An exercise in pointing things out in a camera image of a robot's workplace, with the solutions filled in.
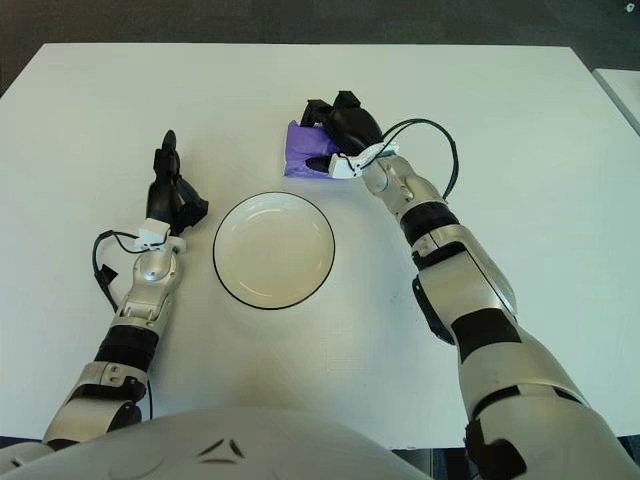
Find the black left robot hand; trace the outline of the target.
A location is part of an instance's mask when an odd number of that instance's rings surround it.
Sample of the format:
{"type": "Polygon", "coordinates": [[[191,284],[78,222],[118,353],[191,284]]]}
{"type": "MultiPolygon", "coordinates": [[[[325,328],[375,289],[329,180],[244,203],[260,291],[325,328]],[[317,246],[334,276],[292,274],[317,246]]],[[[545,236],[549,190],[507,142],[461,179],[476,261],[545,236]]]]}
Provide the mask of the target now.
{"type": "Polygon", "coordinates": [[[155,179],[148,189],[146,217],[168,224],[176,237],[199,223],[209,209],[209,202],[181,175],[180,165],[175,132],[168,130],[155,150],[155,179]]]}

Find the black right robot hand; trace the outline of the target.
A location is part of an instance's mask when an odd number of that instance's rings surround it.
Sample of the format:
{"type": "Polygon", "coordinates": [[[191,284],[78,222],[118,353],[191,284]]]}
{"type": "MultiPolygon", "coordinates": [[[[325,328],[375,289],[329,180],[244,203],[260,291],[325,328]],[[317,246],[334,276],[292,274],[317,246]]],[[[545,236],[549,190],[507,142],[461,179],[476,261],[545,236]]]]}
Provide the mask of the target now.
{"type": "Polygon", "coordinates": [[[314,153],[304,162],[311,171],[333,179],[354,178],[361,174],[370,147],[383,140],[382,131],[352,91],[341,90],[332,104],[320,99],[307,101],[302,127],[319,126],[337,148],[332,153],[314,153]]]}

